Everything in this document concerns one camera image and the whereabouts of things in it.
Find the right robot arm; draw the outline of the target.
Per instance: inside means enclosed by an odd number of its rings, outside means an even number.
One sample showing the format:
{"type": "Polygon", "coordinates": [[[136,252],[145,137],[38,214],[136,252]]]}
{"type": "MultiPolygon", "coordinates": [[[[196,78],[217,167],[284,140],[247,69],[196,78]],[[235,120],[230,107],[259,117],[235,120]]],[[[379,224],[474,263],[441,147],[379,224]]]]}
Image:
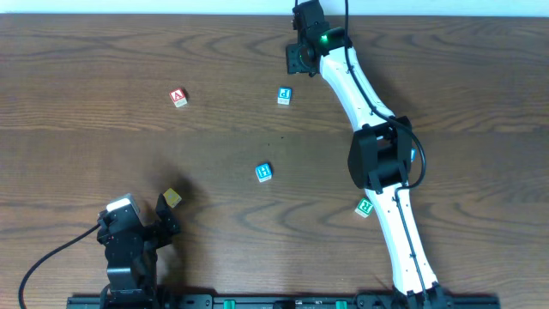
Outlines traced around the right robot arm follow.
{"type": "Polygon", "coordinates": [[[296,3],[298,38],[286,48],[287,72],[320,75],[333,89],[353,129],[347,167],[365,191],[388,247],[393,285],[404,306],[432,308],[437,277],[423,250],[410,191],[420,185],[409,173],[413,151],[422,151],[406,117],[380,100],[361,69],[348,27],[331,27],[318,1],[296,3]]]}

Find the red letter A block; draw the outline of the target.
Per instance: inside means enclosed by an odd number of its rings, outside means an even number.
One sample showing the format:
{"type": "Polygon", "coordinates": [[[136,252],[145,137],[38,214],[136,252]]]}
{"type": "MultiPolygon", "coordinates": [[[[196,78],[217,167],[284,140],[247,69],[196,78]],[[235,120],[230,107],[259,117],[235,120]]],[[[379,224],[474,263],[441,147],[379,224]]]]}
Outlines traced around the red letter A block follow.
{"type": "Polygon", "coordinates": [[[177,108],[185,106],[188,103],[184,90],[182,88],[172,90],[170,92],[170,98],[172,100],[172,103],[177,108]]]}

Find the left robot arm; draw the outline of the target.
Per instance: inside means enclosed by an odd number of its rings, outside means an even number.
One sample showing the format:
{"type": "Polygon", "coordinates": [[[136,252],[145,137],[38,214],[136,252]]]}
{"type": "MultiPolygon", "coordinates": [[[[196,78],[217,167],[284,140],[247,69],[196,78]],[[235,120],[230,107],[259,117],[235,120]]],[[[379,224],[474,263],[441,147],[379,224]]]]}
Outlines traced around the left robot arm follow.
{"type": "Polygon", "coordinates": [[[114,302],[153,303],[158,299],[157,250],[170,245],[180,233],[164,195],[158,197],[154,222],[143,225],[139,212],[133,197],[126,194],[109,203],[98,218],[97,240],[105,247],[114,302]]]}

